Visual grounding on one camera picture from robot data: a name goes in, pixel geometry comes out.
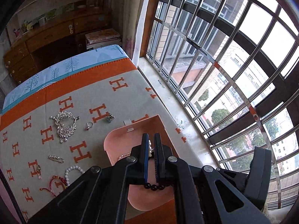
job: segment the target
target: drawer handle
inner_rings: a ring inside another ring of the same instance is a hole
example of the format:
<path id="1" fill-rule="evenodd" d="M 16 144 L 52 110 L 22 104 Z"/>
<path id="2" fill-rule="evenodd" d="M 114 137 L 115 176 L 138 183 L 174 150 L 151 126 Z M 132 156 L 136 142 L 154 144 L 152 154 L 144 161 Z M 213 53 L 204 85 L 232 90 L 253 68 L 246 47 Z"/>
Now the drawer handle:
<path id="1" fill-rule="evenodd" d="M 53 37 L 53 35 L 47 35 L 44 39 L 47 40 L 49 38 Z"/>
<path id="2" fill-rule="evenodd" d="M 68 28 L 69 28 L 69 30 L 70 30 L 70 34 L 74 33 L 73 25 L 69 25 Z"/>

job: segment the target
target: silver ring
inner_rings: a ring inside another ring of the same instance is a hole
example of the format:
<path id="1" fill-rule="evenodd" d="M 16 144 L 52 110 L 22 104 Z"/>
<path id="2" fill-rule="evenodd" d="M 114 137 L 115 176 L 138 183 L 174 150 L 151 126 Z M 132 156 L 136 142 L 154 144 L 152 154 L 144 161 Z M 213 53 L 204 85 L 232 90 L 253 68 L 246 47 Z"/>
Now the silver ring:
<path id="1" fill-rule="evenodd" d="M 92 127 L 93 127 L 93 123 L 91 121 L 86 124 L 86 130 L 89 130 Z"/>

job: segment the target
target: red beaded bracelet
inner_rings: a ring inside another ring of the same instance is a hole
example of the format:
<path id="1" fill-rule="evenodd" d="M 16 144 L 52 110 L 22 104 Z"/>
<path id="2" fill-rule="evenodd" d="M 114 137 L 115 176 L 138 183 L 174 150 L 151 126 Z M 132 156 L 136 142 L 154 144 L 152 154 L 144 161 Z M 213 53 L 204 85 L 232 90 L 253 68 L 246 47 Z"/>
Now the red beaded bracelet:
<path id="1" fill-rule="evenodd" d="M 53 193 L 53 191 L 52 191 L 52 182 L 53 182 L 53 180 L 55 180 L 55 179 L 60 180 L 60 181 L 64 184 L 64 185 L 62 185 L 63 190 L 65 190 L 65 188 L 68 187 L 68 186 L 67 186 L 67 183 L 66 183 L 66 180 L 65 180 L 64 178 L 53 175 L 53 177 L 51 178 L 50 183 L 49 183 L 49 189 L 47 189 L 47 188 L 40 188 L 39 190 L 44 190 L 44 189 L 45 189 L 45 190 L 49 191 L 54 197 L 56 197 L 56 195 L 55 195 L 55 194 Z"/>

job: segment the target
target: black bead bracelet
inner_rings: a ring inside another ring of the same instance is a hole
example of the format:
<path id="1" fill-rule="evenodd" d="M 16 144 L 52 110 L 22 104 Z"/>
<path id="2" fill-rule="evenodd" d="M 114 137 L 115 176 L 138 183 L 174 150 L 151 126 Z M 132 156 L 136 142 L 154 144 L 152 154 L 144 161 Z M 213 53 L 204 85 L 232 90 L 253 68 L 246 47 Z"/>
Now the black bead bracelet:
<path id="1" fill-rule="evenodd" d="M 159 190 L 163 190 L 163 189 L 165 189 L 165 185 L 155 185 L 155 184 L 153 184 L 153 185 L 151 185 L 150 183 L 145 183 L 144 185 L 143 185 L 143 187 L 145 188 L 145 189 L 151 189 L 152 191 L 156 191 L 157 189 L 159 189 Z"/>

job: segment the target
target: bed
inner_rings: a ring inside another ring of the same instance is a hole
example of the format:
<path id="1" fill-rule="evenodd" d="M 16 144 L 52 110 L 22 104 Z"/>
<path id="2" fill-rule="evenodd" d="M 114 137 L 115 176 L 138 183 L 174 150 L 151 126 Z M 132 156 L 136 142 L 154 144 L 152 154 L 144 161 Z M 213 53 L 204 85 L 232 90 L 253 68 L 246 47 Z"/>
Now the bed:
<path id="1" fill-rule="evenodd" d="M 60 138 L 50 117 L 63 111 L 80 118 L 74 134 Z M 109 114 L 114 116 L 110 123 L 106 119 Z M 53 199 L 40 190 L 48 188 L 53 175 L 64 177 L 73 165 L 83 170 L 110 166 L 103 147 L 109 132 L 155 115 L 160 116 L 178 155 L 199 166 L 180 128 L 118 45 L 68 58 L 16 87 L 4 101 L 0 156 L 2 172 L 25 219 Z M 93 127 L 86 130 L 88 122 Z M 64 162 L 51 161 L 49 155 Z M 80 175 L 80 171 L 72 171 L 69 182 Z M 59 181 L 52 187 L 56 194 L 63 191 Z"/>

